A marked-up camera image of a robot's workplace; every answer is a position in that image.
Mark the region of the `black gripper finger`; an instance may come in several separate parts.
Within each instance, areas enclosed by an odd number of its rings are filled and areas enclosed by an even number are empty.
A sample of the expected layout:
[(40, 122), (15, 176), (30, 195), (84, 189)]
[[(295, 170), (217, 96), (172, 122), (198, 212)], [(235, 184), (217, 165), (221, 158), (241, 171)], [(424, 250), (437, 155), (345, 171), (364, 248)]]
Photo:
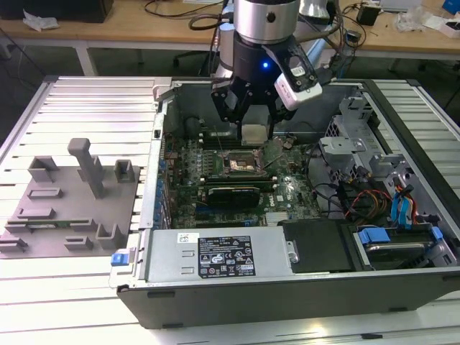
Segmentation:
[(269, 111), (269, 133), (272, 134), (274, 132), (275, 125), (284, 120), (290, 121), (294, 117), (296, 110), (288, 110), (274, 88), (266, 90), (265, 95)]
[(250, 85), (243, 80), (213, 83), (211, 98), (224, 122), (241, 124), (250, 105)]

